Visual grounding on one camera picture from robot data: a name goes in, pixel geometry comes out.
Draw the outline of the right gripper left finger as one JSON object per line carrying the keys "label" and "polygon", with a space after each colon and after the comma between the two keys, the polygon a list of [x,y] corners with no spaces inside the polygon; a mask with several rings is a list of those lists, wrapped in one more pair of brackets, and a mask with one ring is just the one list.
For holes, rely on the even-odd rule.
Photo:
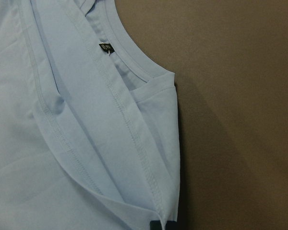
{"label": "right gripper left finger", "polygon": [[161,222],[160,220],[152,220],[149,223],[150,230],[161,230]]}

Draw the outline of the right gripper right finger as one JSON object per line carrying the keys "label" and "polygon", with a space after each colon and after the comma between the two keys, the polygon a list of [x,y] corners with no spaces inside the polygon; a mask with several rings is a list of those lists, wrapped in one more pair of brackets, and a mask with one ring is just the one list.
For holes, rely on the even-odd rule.
{"label": "right gripper right finger", "polygon": [[169,220],[166,222],[165,230],[178,230],[177,221]]}

